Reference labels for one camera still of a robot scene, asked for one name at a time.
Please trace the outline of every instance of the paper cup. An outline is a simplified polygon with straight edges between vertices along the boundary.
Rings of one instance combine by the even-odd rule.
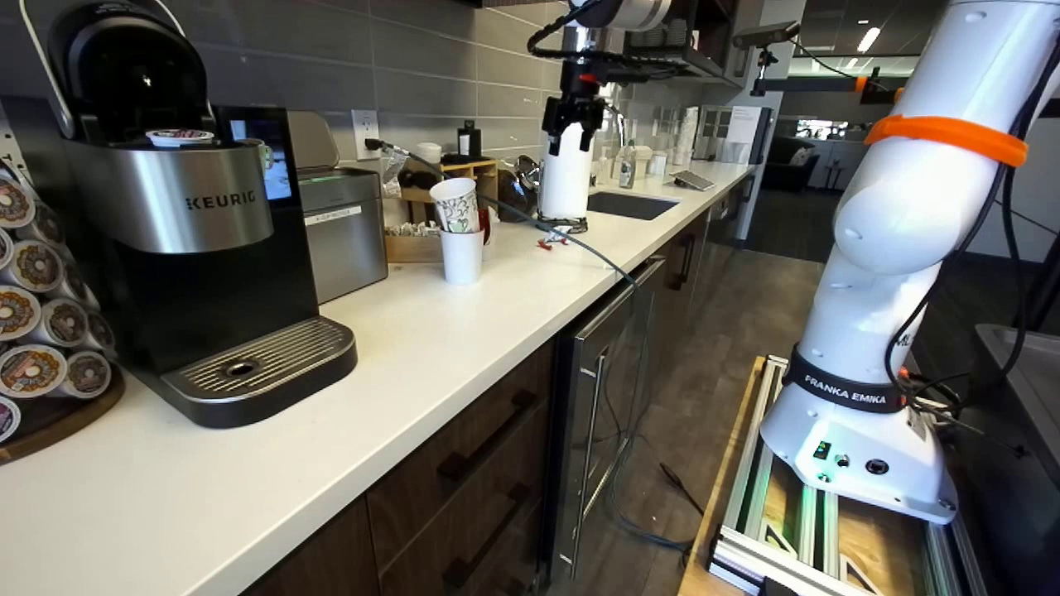
[[[440,233],[440,275],[451,285],[475,285],[484,273],[484,233]]]
[[[432,201],[445,233],[478,233],[478,192],[475,179],[445,179],[432,185]]]

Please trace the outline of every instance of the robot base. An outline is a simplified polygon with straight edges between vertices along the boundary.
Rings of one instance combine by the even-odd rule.
[[[763,440],[816,490],[927,524],[950,524],[956,513],[940,446],[913,409],[864,415],[789,385],[763,425]]]

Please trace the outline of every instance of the dark wood cabinet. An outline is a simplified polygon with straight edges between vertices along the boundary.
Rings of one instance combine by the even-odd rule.
[[[551,348],[518,363],[253,596],[527,592],[541,558]]]

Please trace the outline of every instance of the coffee maker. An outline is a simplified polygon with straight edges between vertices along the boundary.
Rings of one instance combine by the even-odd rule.
[[[212,106],[163,0],[74,5],[47,42],[20,9],[64,132],[50,201],[122,363],[201,426],[346,377],[355,335],[317,318],[285,108]]]

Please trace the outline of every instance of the white countertop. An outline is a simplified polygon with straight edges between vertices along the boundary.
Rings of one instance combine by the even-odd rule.
[[[641,179],[679,205],[653,222],[591,211],[583,242],[634,269],[726,196],[744,164],[694,164],[707,192]],[[239,592],[621,283],[578,246],[496,224],[484,279],[436,266],[338,299],[358,369],[239,430],[201,430],[127,375],[97,425],[0,468],[0,592]]]

